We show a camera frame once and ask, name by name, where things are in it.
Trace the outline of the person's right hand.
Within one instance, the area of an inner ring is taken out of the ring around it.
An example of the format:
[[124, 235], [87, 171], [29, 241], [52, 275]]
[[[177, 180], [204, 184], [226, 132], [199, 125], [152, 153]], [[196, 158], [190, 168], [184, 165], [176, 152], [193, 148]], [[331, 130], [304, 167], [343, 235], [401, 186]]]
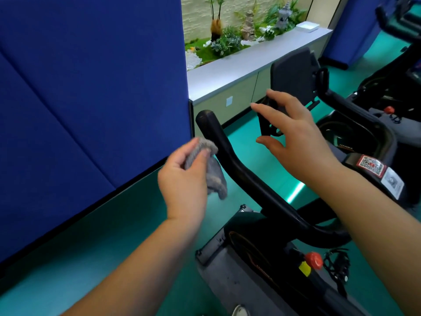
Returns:
[[341, 167], [307, 108], [306, 115], [287, 115], [264, 104], [250, 106], [284, 134], [289, 156], [276, 159], [297, 180], [316, 191]]

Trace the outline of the person's left hand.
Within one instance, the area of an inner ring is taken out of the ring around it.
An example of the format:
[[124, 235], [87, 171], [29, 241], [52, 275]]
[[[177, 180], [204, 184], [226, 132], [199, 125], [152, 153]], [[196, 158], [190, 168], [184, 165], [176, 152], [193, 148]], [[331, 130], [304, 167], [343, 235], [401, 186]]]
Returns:
[[183, 165], [198, 143], [193, 138], [169, 155], [157, 181], [167, 207], [167, 219], [198, 229], [207, 206], [206, 176], [194, 176]]

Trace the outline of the grey cleaning cloth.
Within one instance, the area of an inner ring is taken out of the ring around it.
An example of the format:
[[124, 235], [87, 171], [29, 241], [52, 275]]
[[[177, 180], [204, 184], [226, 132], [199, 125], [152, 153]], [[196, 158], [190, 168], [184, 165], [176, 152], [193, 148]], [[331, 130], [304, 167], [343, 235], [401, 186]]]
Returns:
[[224, 200], [228, 196], [227, 182], [224, 177], [222, 167], [218, 160], [215, 158], [215, 155], [218, 153], [218, 147], [212, 141], [200, 137], [196, 147], [187, 156], [184, 162], [184, 169], [189, 169], [199, 153], [205, 149], [209, 149], [210, 151], [206, 170], [208, 195], [216, 193], [218, 194], [220, 200]]

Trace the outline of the person's right forearm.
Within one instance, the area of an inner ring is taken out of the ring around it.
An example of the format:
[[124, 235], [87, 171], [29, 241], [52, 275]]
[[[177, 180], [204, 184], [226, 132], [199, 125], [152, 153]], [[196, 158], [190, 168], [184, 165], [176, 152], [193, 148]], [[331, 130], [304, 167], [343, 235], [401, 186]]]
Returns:
[[362, 175], [338, 164], [306, 184], [336, 213], [406, 316], [421, 316], [421, 222]]

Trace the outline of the person's left forearm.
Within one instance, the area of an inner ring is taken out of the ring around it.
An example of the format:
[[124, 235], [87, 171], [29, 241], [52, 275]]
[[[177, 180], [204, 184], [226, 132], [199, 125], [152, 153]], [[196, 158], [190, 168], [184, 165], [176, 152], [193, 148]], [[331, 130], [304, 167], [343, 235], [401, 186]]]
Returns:
[[155, 316], [182, 268], [202, 220], [170, 218], [61, 316]]

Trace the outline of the black tablet holder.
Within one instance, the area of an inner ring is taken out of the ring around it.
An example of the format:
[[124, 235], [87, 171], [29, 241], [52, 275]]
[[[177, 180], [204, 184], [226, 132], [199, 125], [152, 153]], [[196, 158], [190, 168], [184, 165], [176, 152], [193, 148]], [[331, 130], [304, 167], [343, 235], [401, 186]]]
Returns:
[[319, 69], [319, 62], [308, 47], [294, 50], [272, 63], [270, 89], [288, 93], [307, 105], [317, 96], [315, 80]]

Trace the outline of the grey top beige cabinet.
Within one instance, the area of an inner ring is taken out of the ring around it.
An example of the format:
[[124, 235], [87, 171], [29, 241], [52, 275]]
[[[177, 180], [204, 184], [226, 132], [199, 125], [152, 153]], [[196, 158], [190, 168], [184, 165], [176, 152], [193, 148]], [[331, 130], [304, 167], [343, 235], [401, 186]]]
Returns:
[[[276, 36], [230, 56], [187, 72], [192, 137], [202, 136], [195, 118], [202, 110], [212, 110], [224, 127], [247, 113], [250, 103], [265, 96], [270, 87], [271, 64], [288, 53], [308, 47], [320, 57], [332, 30], [319, 28], [311, 33], [297, 30]], [[226, 107], [226, 99], [233, 102]]]

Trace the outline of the white tray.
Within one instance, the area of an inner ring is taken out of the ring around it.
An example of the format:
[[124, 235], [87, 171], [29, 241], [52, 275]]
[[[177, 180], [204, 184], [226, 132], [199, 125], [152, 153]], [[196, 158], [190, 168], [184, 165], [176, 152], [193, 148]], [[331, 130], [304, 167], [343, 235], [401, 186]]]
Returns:
[[311, 33], [319, 29], [320, 25], [310, 21], [303, 21], [295, 26], [295, 30], [303, 33]]

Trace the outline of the brown stone pagoda ornament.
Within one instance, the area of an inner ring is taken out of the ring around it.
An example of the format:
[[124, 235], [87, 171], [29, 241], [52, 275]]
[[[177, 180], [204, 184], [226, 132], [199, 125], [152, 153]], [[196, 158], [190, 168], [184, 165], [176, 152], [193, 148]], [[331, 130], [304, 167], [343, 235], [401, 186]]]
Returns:
[[241, 28], [241, 37], [244, 41], [254, 42], [256, 41], [255, 26], [254, 26], [254, 12], [248, 10], [245, 13], [243, 25]]

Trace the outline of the striped green leafy plant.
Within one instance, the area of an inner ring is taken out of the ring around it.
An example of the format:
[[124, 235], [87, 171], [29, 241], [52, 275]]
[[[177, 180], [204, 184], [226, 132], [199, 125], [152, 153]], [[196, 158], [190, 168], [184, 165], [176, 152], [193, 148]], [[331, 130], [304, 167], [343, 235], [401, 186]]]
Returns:
[[229, 25], [223, 28], [222, 35], [216, 41], [211, 42], [210, 48], [216, 56], [226, 57], [242, 50], [241, 41], [237, 29]]

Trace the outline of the grey stone lantern ornament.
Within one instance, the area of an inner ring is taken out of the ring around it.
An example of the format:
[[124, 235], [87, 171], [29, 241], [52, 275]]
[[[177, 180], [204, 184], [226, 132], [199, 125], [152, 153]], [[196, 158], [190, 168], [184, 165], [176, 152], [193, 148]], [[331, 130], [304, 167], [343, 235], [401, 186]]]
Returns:
[[275, 24], [275, 28], [279, 30], [284, 30], [289, 25], [289, 19], [293, 11], [291, 9], [291, 2], [288, 1], [279, 11], [278, 11], [278, 20]]

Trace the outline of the green fern plants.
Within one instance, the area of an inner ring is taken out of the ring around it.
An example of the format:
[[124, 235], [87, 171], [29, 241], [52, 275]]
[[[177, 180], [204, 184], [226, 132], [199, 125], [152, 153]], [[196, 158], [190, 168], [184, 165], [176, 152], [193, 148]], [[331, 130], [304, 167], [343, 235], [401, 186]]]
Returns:
[[278, 11], [287, 3], [283, 0], [277, 4], [272, 5], [267, 11], [263, 23], [259, 27], [261, 36], [265, 41], [273, 40], [276, 36], [282, 35], [288, 31], [291, 31], [295, 26], [304, 21], [308, 10], [303, 10], [297, 7], [298, 0], [291, 0], [291, 9], [293, 11], [290, 19], [289, 25], [284, 30], [279, 30], [275, 28], [275, 24], [278, 20]]

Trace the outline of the tall brown stemmed plant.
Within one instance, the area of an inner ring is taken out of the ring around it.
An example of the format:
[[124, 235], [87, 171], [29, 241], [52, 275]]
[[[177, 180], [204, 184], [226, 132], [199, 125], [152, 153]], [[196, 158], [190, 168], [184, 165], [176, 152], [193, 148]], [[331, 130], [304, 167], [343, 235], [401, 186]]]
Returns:
[[216, 42], [223, 33], [221, 8], [225, 0], [206, 0], [206, 2], [210, 5], [211, 10], [211, 42]]

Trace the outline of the pile of white pebbles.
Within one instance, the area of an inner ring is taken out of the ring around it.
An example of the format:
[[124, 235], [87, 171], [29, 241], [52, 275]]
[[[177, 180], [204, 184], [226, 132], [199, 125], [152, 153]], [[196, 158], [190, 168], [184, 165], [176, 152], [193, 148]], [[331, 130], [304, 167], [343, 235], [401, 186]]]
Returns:
[[203, 59], [200, 58], [196, 52], [187, 50], [185, 52], [186, 56], [186, 68], [187, 71], [193, 70], [200, 66], [203, 63]]

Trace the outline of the narrow blue partition panel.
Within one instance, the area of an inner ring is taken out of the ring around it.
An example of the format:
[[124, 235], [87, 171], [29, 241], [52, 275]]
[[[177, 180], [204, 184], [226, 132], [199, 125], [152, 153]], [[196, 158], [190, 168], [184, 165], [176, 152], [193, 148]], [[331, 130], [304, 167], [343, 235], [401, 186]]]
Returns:
[[347, 70], [369, 50], [380, 33], [375, 10], [393, 13], [396, 0], [347, 0], [319, 61]]

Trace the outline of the red code sticker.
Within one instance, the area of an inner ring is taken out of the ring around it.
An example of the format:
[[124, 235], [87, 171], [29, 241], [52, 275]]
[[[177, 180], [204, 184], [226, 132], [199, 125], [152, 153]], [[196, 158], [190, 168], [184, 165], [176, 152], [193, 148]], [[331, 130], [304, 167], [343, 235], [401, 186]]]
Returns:
[[370, 172], [378, 178], [383, 178], [387, 170], [387, 165], [385, 165], [378, 159], [367, 156], [365, 154], [361, 155], [361, 157], [356, 163], [356, 166]]

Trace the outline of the black and grey exercise bike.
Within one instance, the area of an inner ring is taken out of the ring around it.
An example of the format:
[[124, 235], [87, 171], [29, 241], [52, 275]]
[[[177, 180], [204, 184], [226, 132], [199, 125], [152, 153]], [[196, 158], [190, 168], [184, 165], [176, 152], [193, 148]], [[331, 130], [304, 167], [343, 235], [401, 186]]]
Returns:
[[[362, 174], [408, 212], [415, 212], [421, 201], [421, 108], [416, 94], [421, 85], [411, 80], [406, 61], [413, 59], [420, 46], [410, 45], [398, 58], [363, 80], [356, 92], [344, 99], [329, 89], [327, 68], [316, 74], [316, 93], [335, 109], [317, 122], [340, 161]], [[384, 113], [393, 106], [394, 115]], [[370, 172], [356, 166], [362, 154], [391, 167], [405, 183], [400, 199], [395, 200]]]

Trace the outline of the large blue partition panel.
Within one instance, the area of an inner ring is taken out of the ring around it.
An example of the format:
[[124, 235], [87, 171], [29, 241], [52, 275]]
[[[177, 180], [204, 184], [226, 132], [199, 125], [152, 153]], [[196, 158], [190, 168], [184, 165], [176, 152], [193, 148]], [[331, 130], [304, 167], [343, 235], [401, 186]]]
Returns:
[[0, 0], [0, 275], [191, 137], [181, 0]]

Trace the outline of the white code sticker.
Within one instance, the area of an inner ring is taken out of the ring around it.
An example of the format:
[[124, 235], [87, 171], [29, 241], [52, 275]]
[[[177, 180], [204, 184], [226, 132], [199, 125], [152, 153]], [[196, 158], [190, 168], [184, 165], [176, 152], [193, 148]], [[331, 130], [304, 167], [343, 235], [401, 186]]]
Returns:
[[381, 184], [395, 200], [398, 201], [400, 199], [400, 196], [405, 187], [405, 183], [391, 167], [387, 167], [386, 171], [384, 172]]

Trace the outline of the black bike pedal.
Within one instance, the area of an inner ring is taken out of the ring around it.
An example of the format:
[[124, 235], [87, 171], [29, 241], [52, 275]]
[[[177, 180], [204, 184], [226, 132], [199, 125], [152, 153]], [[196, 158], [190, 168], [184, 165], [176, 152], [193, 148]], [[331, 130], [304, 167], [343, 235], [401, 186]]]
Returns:
[[323, 266], [331, 279], [336, 283], [337, 290], [345, 299], [348, 294], [345, 289], [350, 276], [350, 258], [348, 249], [336, 248], [328, 250], [323, 259]]

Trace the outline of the black bike handlebars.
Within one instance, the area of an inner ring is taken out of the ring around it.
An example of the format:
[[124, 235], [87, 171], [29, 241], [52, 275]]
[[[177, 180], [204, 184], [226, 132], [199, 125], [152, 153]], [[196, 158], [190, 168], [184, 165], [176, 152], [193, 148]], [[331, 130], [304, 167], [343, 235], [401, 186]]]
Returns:
[[377, 22], [384, 32], [405, 42], [421, 45], [421, 16], [411, 12], [421, 0], [396, 0], [392, 18], [382, 5], [375, 9]]

